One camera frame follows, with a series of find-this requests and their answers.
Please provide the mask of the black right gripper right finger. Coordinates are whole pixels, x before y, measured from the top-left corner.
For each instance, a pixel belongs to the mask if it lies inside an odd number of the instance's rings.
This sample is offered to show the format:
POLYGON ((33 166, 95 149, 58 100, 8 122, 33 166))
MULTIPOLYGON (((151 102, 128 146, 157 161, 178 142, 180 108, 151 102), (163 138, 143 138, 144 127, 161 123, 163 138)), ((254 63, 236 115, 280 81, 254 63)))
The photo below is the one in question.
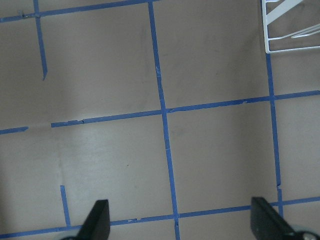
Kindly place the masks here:
POLYGON ((296 232, 263 198, 252 197, 250 229, 256 240, 295 240, 296 232))

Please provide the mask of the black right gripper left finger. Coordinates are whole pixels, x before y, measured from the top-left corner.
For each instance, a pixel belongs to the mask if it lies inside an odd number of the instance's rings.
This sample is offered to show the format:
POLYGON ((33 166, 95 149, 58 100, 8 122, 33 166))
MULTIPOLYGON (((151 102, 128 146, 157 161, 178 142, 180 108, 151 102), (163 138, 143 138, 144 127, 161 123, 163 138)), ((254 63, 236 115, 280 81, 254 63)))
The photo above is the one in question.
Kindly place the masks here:
POLYGON ((82 227, 76 240, 107 240, 111 232, 109 201, 97 200, 82 227))

